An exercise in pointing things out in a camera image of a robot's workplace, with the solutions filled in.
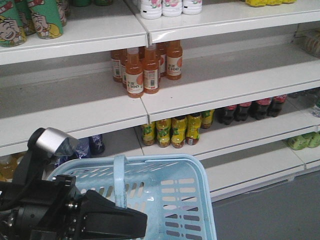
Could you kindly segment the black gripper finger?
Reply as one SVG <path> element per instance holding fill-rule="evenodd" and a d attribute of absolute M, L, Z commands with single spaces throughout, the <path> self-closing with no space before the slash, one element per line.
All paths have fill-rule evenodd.
<path fill-rule="evenodd" d="M 94 190 L 88 190 L 81 200 L 80 212 L 83 217 L 97 221 L 123 224 L 146 224 L 148 216 L 140 211 L 118 207 Z"/>
<path fill-rule="evenodd" d="M 81 240 L 129 240 L 146 235 L 148 216 L 131 213 L 89 213 L 81 224 Z"/>

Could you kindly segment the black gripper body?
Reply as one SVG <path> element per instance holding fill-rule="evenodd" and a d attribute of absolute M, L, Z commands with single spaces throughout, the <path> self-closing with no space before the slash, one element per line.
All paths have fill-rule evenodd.
<path fill-rule="evenodd" d="M 81 195 L 76 177 L 35 179 L 25 185 L 0 184 L 2 240 L 80 240 Z"/>

